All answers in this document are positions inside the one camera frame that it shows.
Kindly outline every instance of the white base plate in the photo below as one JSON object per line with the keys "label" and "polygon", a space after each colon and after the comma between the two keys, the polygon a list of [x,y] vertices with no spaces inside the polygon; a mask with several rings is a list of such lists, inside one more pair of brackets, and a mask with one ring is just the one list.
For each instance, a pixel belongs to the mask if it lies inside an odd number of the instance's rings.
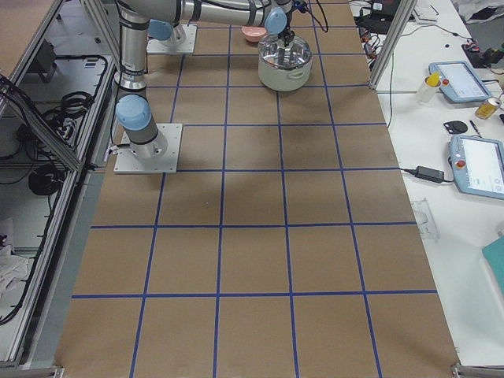
{"label": "white base plate", "polygon": [[[182,124],[157,124],[159,132],[168,141],[168,149],[160,157],[149,160],[139,160],[129,148],[119,150],[117,154],[115,173],[175,173],[179,160],[180,140],[182,138]],[[129,143],[126,132],[123,134],[121,143]]]}
{"label": "white base plate", "polygon": [[177,55],[177,54],[193,54],[196,44],[196,25],[182,25],[186,33],[186,40],[178,46],[166,46],[157,39],[151,39],[147,43],[147,53],[149,55]]}

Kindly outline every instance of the white cloth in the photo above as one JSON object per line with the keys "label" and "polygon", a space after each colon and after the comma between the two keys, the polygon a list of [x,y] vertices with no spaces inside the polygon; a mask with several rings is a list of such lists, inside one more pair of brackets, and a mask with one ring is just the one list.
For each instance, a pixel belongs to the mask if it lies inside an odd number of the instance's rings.
{"label": "white cloth", "polygon": [[[453,2],[458,14],[467,24],[493,20],[504,14],[504,0],[451,0],[451,2]],[[486,20],[472,19],[473,14],[485,8],[496,8],[496,10]]]}
{"label": "white cloth", "polygon": [[0,298],[28,278],[28,259],[10,254],[11,247],[0,250]]}

